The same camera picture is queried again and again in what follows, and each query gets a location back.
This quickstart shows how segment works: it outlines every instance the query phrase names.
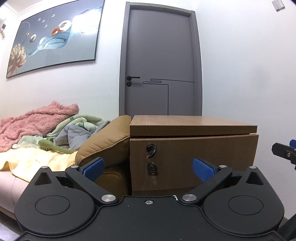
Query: framed painting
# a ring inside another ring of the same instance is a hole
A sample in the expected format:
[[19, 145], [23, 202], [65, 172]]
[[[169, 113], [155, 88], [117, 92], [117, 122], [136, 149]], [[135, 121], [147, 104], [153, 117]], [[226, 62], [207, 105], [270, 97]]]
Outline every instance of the framed painting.
[[104, 0], [78, 0], [23, 20], [12, 46], [6, 77], [95, 60], [103, 6]]

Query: metal screw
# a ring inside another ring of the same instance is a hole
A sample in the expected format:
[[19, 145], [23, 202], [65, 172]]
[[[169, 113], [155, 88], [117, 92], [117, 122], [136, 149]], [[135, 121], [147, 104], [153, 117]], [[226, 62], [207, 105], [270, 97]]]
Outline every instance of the metal screw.
[[195, 201], [197, 197], [193, 194], [185, 194], [183, 195], [182, 199], [187, 202]]
[[106, 194], [101, 197], [104, 202], [112, 202], [116, 199], [116, 197], [112, 194]]
[[154, 202], [152, 200], [147, 200], [145, 203], [150, 205], [150, 204], [153, 204]]

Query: brown cushion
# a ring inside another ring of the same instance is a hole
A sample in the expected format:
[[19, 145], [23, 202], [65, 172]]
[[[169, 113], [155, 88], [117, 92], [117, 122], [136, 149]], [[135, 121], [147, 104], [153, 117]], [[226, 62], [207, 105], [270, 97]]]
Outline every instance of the brown cushion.
[[122, 196], [131, 195], [131, 171], [129, 166], [129, 160], [126, 160], [119, 165], [107, 167], [95, 183], [113, 193], [119, 199]]
[[123, 162], [129, 157], [131, 117], [122, 115], [88, 138], [79, 148], [75, 165], [83, 166], [96, 157], [102, 157], [105, 167]]

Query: gray blanket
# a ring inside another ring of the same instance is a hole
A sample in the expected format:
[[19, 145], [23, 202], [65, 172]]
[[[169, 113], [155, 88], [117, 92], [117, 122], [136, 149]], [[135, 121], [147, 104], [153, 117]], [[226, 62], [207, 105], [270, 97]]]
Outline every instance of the gray blanket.
[[96, 134], [109, 123], [109, 120], [105, 121], [96, 128], [94, 133], [91, 133], [86, 129], [75, 125], [65, 126], [58, 134], [58, 136], [54, 139], [54, 143], [57, 146], [78, 150], [89, 137]]

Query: ceiling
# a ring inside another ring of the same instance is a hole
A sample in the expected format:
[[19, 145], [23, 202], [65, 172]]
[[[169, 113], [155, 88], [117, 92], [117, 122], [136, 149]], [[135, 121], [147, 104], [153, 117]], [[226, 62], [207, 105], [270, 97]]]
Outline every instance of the ceiling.
[[7, 0], [7, 3], [12, 7], [17, 13], [26, 9], [27, 7], [40, 2], [41, 0]]

